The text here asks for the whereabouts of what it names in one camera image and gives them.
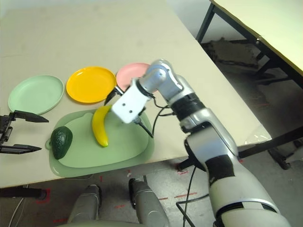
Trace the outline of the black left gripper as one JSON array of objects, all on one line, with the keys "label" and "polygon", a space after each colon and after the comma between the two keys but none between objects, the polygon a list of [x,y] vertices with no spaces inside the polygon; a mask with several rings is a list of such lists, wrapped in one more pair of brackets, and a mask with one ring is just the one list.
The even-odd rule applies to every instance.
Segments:
[{"label": "black left gripper", "polygon": [[40,147],[14,144],[12,146],[2,145],[4,142],[9,140],[10,134],[12,132],[11,122],[16,118],[24,119],[27,122],[49,122],[46,118],[39,116],[35,113],[29,113],[24,111],[15,110],[9,115],[3,115],[0,117],[0,153],[1,154],[25,154],[41,150]]}]

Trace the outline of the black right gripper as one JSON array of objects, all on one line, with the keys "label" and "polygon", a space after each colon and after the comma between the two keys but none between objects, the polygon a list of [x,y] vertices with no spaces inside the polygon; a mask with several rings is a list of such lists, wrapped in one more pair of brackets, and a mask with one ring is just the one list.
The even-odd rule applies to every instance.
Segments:
[{"label": "black right gripper", "polygon": [[115,96],[115,95],[120,95],[122,96],[125,92],[119,87],[115,86],[115,88],[107,95],[104,105],[107,105],[109,101]]}]

